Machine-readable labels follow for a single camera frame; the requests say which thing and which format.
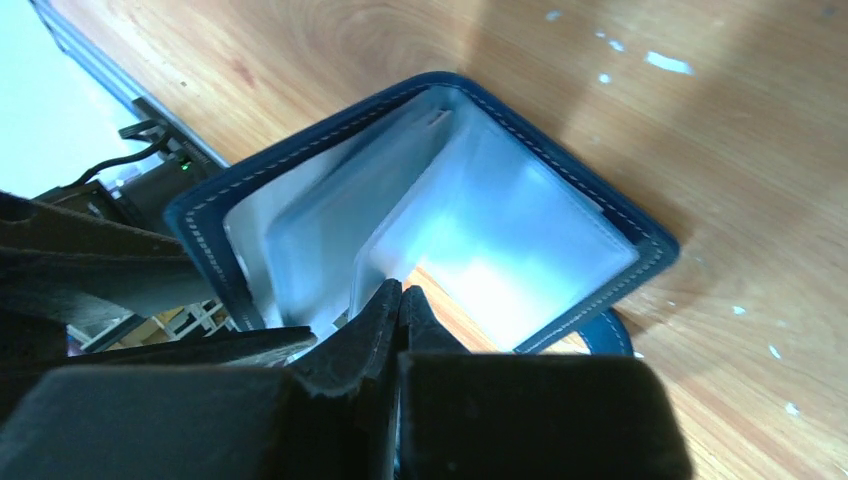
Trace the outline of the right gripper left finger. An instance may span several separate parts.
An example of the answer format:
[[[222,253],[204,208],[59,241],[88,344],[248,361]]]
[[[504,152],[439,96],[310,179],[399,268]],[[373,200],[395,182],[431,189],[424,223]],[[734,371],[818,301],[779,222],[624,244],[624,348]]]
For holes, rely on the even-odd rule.
[[[284,368],[74,366],[1,429],[5,479],[389,479],[402,287]]]

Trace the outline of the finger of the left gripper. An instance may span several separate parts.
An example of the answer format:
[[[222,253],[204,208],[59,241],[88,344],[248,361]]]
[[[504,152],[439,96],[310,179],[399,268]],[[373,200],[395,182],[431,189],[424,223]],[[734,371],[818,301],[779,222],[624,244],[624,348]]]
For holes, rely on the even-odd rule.
[[[214,298],[175,239],[1,195],[1,309],[38,318],[151,316]]]
[[[43,375],[62,367],[97,364],[270,366],[315,345],[316,342],[316,335],[308,327],[283,327],[12,364],[1,368],[1,409],[14,410]]]

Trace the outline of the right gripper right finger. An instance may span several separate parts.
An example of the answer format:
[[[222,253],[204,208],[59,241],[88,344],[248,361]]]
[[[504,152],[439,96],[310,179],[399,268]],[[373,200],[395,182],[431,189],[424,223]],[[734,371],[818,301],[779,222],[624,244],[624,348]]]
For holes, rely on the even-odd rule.
[[[642,361],[473,354],[407,289],[399,319],[404,479],[689,479],[684,435]]]

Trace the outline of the dark blue card holder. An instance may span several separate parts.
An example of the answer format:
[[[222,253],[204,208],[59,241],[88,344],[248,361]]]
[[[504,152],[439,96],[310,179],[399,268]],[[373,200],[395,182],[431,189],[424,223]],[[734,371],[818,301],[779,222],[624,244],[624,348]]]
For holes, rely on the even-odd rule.
[[[478,83],[428,72],[235,164],[164,218],[241,327],[325,340],[422,270],[502,352],[577,333],[629,355],[613,305],[680,246]]]

